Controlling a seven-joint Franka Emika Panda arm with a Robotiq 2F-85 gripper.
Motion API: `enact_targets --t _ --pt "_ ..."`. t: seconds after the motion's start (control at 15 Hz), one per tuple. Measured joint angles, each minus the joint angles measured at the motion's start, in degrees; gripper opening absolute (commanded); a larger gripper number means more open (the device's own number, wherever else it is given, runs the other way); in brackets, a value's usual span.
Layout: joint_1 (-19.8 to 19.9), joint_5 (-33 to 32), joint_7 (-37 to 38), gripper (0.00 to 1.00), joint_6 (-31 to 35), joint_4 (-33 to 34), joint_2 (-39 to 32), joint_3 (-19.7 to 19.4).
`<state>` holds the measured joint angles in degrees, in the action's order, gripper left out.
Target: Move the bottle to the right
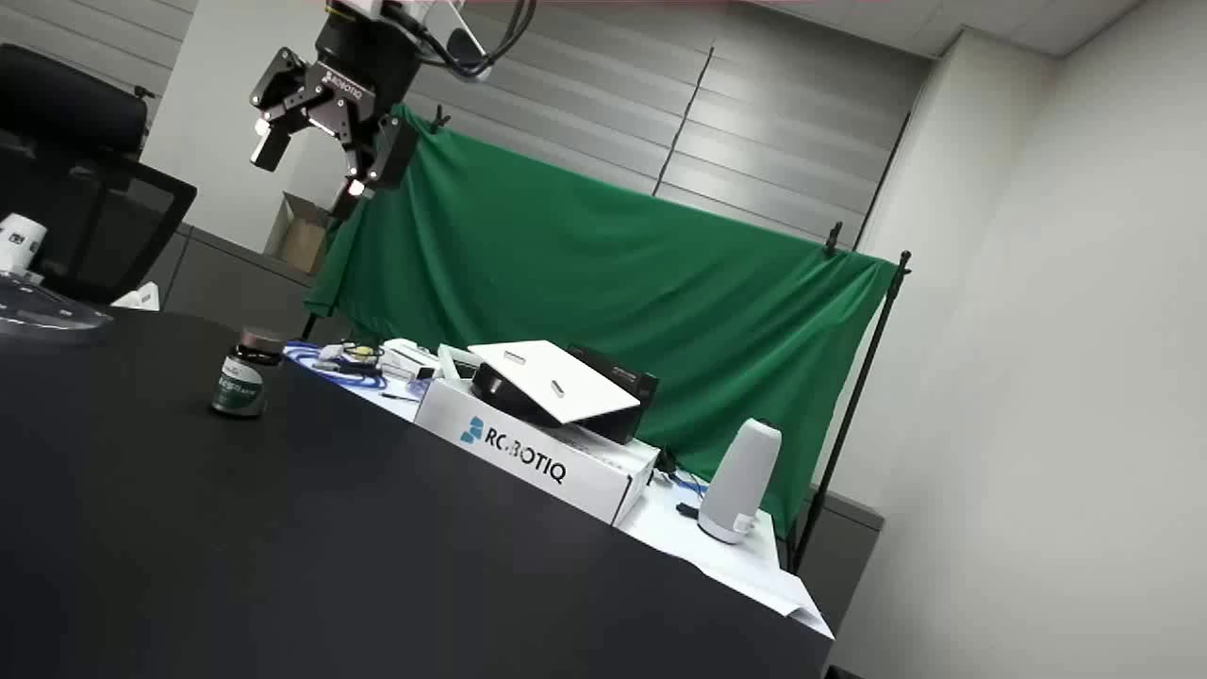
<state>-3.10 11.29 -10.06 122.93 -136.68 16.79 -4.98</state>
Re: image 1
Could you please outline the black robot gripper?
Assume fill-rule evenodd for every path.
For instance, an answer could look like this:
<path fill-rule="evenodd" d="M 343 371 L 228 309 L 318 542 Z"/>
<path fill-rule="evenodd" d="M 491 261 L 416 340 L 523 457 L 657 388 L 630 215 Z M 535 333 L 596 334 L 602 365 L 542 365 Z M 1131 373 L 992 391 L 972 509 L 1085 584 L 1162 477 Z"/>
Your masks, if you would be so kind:
<path fill-rule="evenodd" d="M 262 70 L 248 105 L 255 109 L 253 162 L 276 169 L 288 142 L 313 127 L 347 155 L 347 178 L 331 200 L 331 231 L 395 173 L 401 133 L 394 105 L 419 70 L 419 49 L 394 27 L 328 15 L 318 57 L 278 49 Z"/>

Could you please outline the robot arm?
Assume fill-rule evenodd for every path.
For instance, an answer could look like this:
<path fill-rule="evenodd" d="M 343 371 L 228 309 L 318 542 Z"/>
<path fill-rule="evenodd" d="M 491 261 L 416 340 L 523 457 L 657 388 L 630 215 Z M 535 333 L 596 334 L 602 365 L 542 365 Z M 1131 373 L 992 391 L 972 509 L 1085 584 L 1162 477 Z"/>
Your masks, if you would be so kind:
<path fill-rule="evenodd" d="M 488 80 L 530 35 L 541 0 L 514 0 L 496 49 L 463 18 L 463 0 L 326 0 L 328 15 L 313 40 L 318 57 L 278 49 L 255 80 L 253 162 L 276 169 L 291 138 L 326 133 L 347 159 L 331 215 L 347 220 L 379 187 L 395 187 L 419 135 L 395 115 L 421 66 Z"/>

